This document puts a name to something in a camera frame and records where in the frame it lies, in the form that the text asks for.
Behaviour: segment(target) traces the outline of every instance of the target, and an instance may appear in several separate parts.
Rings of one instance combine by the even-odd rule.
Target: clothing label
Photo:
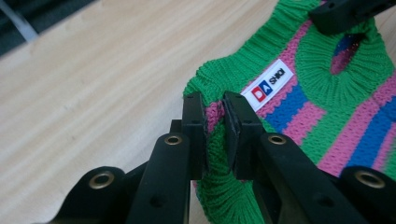
[[[288,83],[292,76],[290,69],[278,59],[241,94],[247,98],[254,111],[258,111]]]

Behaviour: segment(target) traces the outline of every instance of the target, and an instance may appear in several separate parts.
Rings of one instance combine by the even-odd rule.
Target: striped knitted fabric
[[[374,21],[322,35],[307,18],[318,4],[280,0],[240,50],[205,63],[184,91],[204,96],[211,171],[197,181],[197,195],[212,223],[263,223],[251,182],[229,173],[221,99],[277,59],[295,76],[257,111],[266,131],[288,135],[332,175],[363,165],[396,179],[396,72],[383,40]]]

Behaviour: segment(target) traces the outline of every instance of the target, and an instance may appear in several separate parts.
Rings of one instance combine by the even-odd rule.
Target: wooden table
[[[99,1],[0,59],[1,223],[51,220],[88,171],[130,171],[181,118],[195,70],[235,52],[270,1]],[[396,8],[377,25],[396,63]],[[191,223],[207,223],[191,194]]]

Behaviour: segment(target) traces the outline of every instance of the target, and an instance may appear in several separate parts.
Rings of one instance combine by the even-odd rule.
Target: yarn
[[[326,36],[307,18],[319,1],[281,0],[235,54],[200,67],[184,94],[203,94],[210,173],[197,195],[212,223],[263,223],[250,181],[229,173],[225,91],[241,92],[277,59],[295,74],[256,113],[267,132],[291,137],[319,169],[365,165],[396,179],[396,72],[374,20]]]

